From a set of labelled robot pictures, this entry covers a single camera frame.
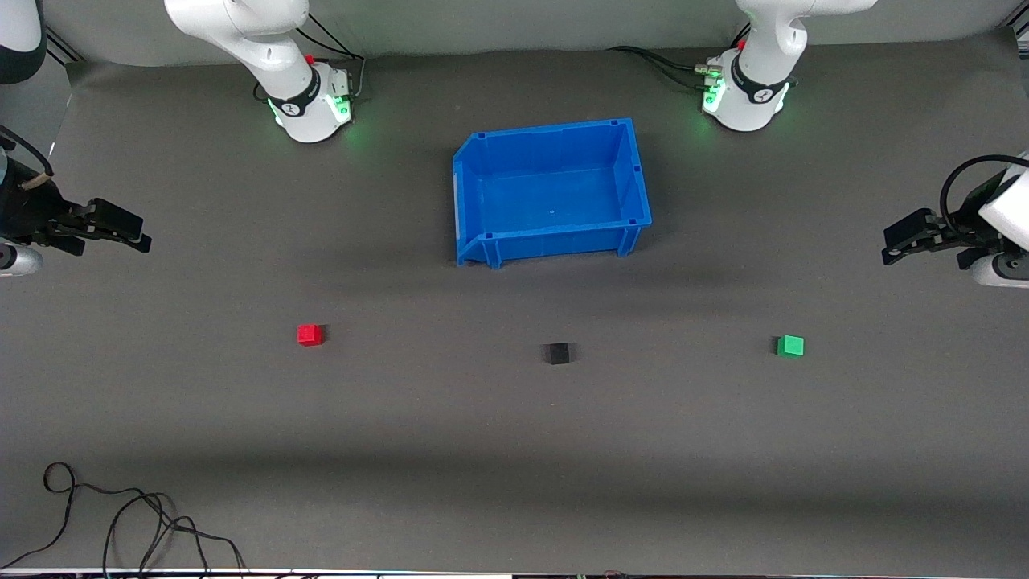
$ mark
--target gray mat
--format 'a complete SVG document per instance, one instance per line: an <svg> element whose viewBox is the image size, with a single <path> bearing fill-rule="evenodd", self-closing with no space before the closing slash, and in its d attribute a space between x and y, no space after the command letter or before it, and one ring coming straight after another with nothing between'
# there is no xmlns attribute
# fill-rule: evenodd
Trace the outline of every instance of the gray mat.
<svg viewBox="0 0 1029 579"><path fill-rule="evenodd" d="M58 182L153 252L0 284L4 558L57 529L64 460L255 567L1029 573L1029 293L879 256L954 166L1029 143L1009 31L813 47L751 135L613 52L375 60L311 146L240 66L80 72ZM654 214L635 254L454 265L468 134L616 116ZM808 356L774 357L784 333ZM542 363L554 341L578 360ZM26 564L98 565L116 506L83 496ZM150 530L127 518L116 560Z"/></svg>

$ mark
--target small cube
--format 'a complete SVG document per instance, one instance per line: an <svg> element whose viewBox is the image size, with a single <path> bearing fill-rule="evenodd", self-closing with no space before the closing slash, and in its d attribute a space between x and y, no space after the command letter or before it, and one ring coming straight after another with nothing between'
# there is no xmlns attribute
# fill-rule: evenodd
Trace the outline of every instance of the small cube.
<svg viewBox="0 0 1029 579"><path fill-rule="evenodd" d="M305 324L296 329L296 343L304 348L320 347L325 342L321 326Z"/></svg>
<svg viewBox="0 0 1029 579"><path fill-rule="evenodd" d="M779 356L782 358L801 358L804 356L804 338L800 336L782 336L779 338Z"/></svg>
<svg viewBox="0 0 1029 579"><path fill-rule="evenodd" d="M552 366L568 364L572 361L571 350L568 342L558 345L546 345L546 363Z"/></svg>

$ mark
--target cable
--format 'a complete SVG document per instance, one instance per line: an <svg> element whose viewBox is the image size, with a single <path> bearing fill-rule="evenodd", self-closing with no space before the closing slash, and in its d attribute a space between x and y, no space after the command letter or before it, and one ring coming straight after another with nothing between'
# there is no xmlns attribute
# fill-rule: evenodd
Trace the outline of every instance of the cable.
<svg viewBox="0 0 1029 579"><path fill-rule="evenodd" d="M668 67L671 67L671 68L674 68L676 70L682 70L684 72L694 72L694 67L691 67L691 66L687 66L687 65L684 65L684 64L679 64L679 63L677 63L675 61L666 59L665 57L659 55L658 52L654 52L652 50L647 50L646 48L640 48L639 46L626 46L626 45L611 46L610 48L608 48L608 50L614 50L616 52L630 52L630 53L633 53L633 55L639 55L639 56L643 57L644 59L658 61L661 64L663 64L665 66L668 66Z"/></svg>
<svg viewBox="0 0 1029 579"><path fill-rule="evenodd" d="M29 141L23 139L17 135L17 133L4 126L3 124L0 124L0 133L7 135L8 137L10 137L12 141L24 146L26 150L31 152L32 155L35 156L43 165L43 173L50 177L54 176L54 167L50 166L49 159L43 156L43 153L39 152L39 150L37 150L36 147L29 144Z"/></svg>
<svg viewBox="0 0 1029 579"><path fill-rule="evenodd" d="M749 22L743 25L743 28L740 29L740 32L739 34L736 35L736 38L733 38L733 41L729 43L729 47L730 48L737 47L740 44L740 40L743 40L743 37L746 36L748 32L750 32Z"/></svg>
<svg viewBox="0 0 1029 579"><path fill-rule="evenodd" d="M328 35L329 38L331 38L336 44L339 44L340 47L343 48L343 50L344 50L345 53L350 55L352 58L355 58L355 59L364 60L364 57L362 57L362 56L360 56L358 53L350 51L350 48L348 48L346 46L346 44L344 44L343 42L340 42L339 38L336 38L335 36L333 36L332 33L329 32L327 28L325 28L324 26L322 26L322 24L320 22L318 22L318 19L316 19L314 14L309 14L309 15L311 16L311 22L315 23L318 26L318 28L322 29L322 32L324 32L326 35Z"/></svg>
<svg viewBox="0 0 1029 579"><path fill-rule="evenodd" d="M681 71L681 72L695 73L693 67L687 67L685 65L682 65L682 64L679 64L677 62L674 62L674 61L671 61L669 59L666 59L665 57L663 57L663 56L661 56L661 55L659 55L657 52L653 52L653 51L650 51L650 50L647 50L647 49L644 49L644 48L639 48L639 47L636 47L636 46L612 46L612 47L608 48L608 50L614 50L616 52L629 52L629 53L632 53L632 55L637 55L637 56L641 57L643 60L645 60L648 63L650 63L651 65L653 65L653 67L658 69L658 72L660 72L663 75L665 75L665 77L668 78L669 80L671 80L671 81L673 81L676 84L679 84L681 86L685 86L686 88L697 89L696 85L690 84L689 82L686 82L685 80L679 78L678 76L675 76L674 74L672 74L671 71L669 71L668 69L664 68L662 65L671 67L671 68L673 68L675 70L678 70L678 71Z"/></svg>
<svg viewBox="0 0 1029 579"><path fill-rule="evenodd" d="M50 27L46 27L46 37L50 39L54 43L58 44L58 47L61 48L61 50L71 56L71 59L73 61L79 62L85 60L85 57L79 53L79 51L76 50L75 48L72 48L71 44L69 44L64 38L62 38L60 34L54 32L54 29L51 29Z"/></svg>
<svg viewBox="0 0 1029 579"><path fill-rule="evenodd" d="M55 469L59 467L64 469L65 472L68 474L69 484L66 488L57 488L52 484L50 484L50 476L52 475ZM157 548L161 546L162 542L166 538L170 537L174 533L185 533L186 535L190 535L193 537L197 546L197 552L200 555L200 559L204 565L205 575L210 572L211 567L208 563L207 555L204 553L204 547L201 544L201 539L227 543L228 546L232 547L233 549L233 555L236 558L236 566L239 569L241 579L243 577L243 568L246 567L246 563L243 560L243 555L240 553L240 550L236 546L236 543L234 543L229 539L225 539L224 537L218 537L216 535L210 535L202 531L199 531L197 529L196 522L193 522L192 518L190 517L179 516L176 518L172 518L171 515L168 514L168 511L165 509L165 504L163 502L164 499L167 500L169 504L171 504L172 499L171 497L169 497L164 493L145 493L142 490L137 488L135 486L122 488L119 491L109 491L93 484L78 482L75 479L75 472L72 470L72 468L67 463L62 463L62 462L50 463L43 471L43 488L45 488L48 493L52 493L55 495L65 495L65 494L68 495L68 501L65 503L65 514L64 514L64 519L61 522L61 529L58 530L57 535L54 536L54 539L51 539L49 543L43 545L38 549L33 549L31 551L28 551L26 553L23 553L14 557L10 563L4 565L3 567L0 567L0 570L7 569L8 567L17 564L22 559L30 555L34 555L36 553L45 551L46 549L49 549L55 544L57 544L57 542L61 540L61 537L64 536L65 531L68 529L68 521L71 519L71 506L75 500L75 493L79 488L87 488L90 491L93 491L94 493L99 493L101 495L122 495L126 493L136 494L136 497L130 499L129 502L127 502L125 505L121 506L121 508L117 510L117 512L114 515L114 518L111 520L111 524L107 529L107 537L104 541L104 552L102 557L102 564L103 564L102 570L104 577L109 579L109 576L107 574L107 558L108 558L108 553L110 551L111 543L114 539L114 531L117 528L118 519L121 517L121 514L126 512L126 510L128 510L130 507L139 502L144 503L147 507L150 508L150 510L152 510L157 515L157 524L154 530L153 539L151 539L150 545L147 547L146 553L143 555L142 559L140 559L139 569L141 574L143 573L143 570L146 569L146 566L149 563L150 557L157 550ZM188 527L185 527L183 522L188 523Z"/></svg>
<svg viewBox="0 0 1029 579"><path fill-rule="evenodd" d="M61 43L57 41L57 39L55 39L52 36L50 36L49 32L46 33L46 40L49 41L48 42L49 44L52 44L52 45L57 46L58 49L60 49L62 52L68 55L68 58L72 62L78 62L78 59L75 58L75 55L71 53L71 51L68 50L68 48L65 48L64 46L62 46Z"/></svg>
<svg viewBox="0 0 1029 579"><path fill-rule="evenodd" d="M361 91L364 89L364 67L367 66L368 61L366 59L361 59L361 72L357 75L357 89L354 91L354 98L361 96Z"/></svg>
<svg viewBox="0 0 1029 579"><path fill-rule="evenodd" d="M979 165L980 162L987 162L991 160L996 160L999 162L1008 162L1010 165L1020 165L1022 167L1029 168L1029 160L1022 158L1021 156L1013 156L1010 154L984 154L982 156L969 158L968 160L965 160L961 165L958 165L958 168L955 169L953 172L951 172L950 176L947 177L947 180L944 181L944 188L943 190L939 191L939 214L943 215L944 221L947 223L947 226L949 226L951 230L953 230L954 233L958 236L959 239L965 241L966 243L970 243L972 245L975 244L975 239L969 236L968 233L962 231L961 229L959 229L958 226L954 223L951 211L947 207L947 198L948 196L950 196L951 187L954 185L954 181L957 180L958 176L960 176L961 173L965 171L965 169L971 167L972 165Z"/></svg>
<svg viewBox="0 0 1029 579"><path fill-rule="evenodd" d="M1015 23L1019 22L1019 19L1026 13L1026 10L1029 10L1029 5L1023 6L1022 9L1019 10L1019 13L1015 14L1009 21L1007 21L1007 26L1014 26Z"/></svg>
<svg viewBox="0 0 1029 579"><path fill-rule="evenodd" d="M67 65L65 65L64 61L62 61L61 59L59 59L57 57L57 55L55 55L54 52L50 51L49 48L46 48L46 53L49 55L51 59L58 61L58 64L60 64L61 66L67 66Z"/></svg>
<svg viewBox="0 0 1029 579"><path fill-rule="evenodd" d="M326 50L331 50L331 51L333 51L333 52L335 52L338 55L343 55L345 57L350 57L352 59L357 59L357 56L354 55L354 53L352 53L352 52L350 52L349 50L348 51L344 51L344 50L341 50L339 48L333 48L332 46L329 46L328 44L324 44L322 42L319 42L318 40L315 40L314 38L312 38L307 32L304 32L303 30L300 30L298 28L296 29L296 32L298 32L300 34L300 36L307 38L308 40L314 42L315 44L318 44L319 46L321 46L322 48L325 48Z"/></svg>
<svg viewBox="0 0 1029 579"><path fill-rule="evenodd" d="M322 32L324 32L329 38L331 38L336 44L339 44L340 48L342 48L342 49L336 49L336 48L333 48L333 47L328 46L326 44L323 44L323 43L319 42L318 40L315 40L314 38L312 38L310 35L308 35L306 32L304 32L300 29L296 29L296 32L299 32L300 36L307 38L308 40L314 42L315 44L318 44L319 46L321 46L322 48L325 48L326 50L331 50L331 51L333 51L333 52L335 52L338 55L343 55L343 56L346 56L346 57L350 57L351 59L361 61L361 70L360 70L360 72L358 72L358 75L357 75L358 76L357 77L357 89L354 91L353 94L351 95L352 98L355 98L355 99L357 97L361 96L361 91L364 89L364 69L365 69L365 67L367 66L367 63L368 63L367 59L365 59L361 55L358 55L356 52L351 51L350 48L348 48L346 44L344 44L343 42L341 42L339 38L336 38L331 32L328 31L327 28L325 28L324 26L322 26L322 23L319 22L318 19L316 19L314 14L309 14L309 15L311 16L311 22L315 23L315 25L317 25L318 28L320 28L322 30Z"/></svg>

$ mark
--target blue plastic bin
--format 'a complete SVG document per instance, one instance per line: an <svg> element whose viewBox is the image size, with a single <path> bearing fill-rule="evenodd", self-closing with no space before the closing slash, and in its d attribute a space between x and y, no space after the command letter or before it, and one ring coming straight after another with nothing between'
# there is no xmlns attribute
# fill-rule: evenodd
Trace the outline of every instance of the blue plastic bin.
<svg viewBox="0 0 1029 579"><path fill-rule="evenodd" d="M476 133L454 155L457 264L617 250L650 224L630 118Z"/></svg>

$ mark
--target black cube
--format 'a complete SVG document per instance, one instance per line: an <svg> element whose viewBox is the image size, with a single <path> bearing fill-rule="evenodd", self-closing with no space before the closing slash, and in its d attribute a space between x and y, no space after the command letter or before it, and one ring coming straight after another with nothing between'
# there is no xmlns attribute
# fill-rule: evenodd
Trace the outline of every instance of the black cube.
<svg viewBox="0 0 1029 579"><path fill-rule="evenodd" d="M546 363L552 366L568 364L572 361L571 349L568 342L558 345L546 345Z"/></svg>

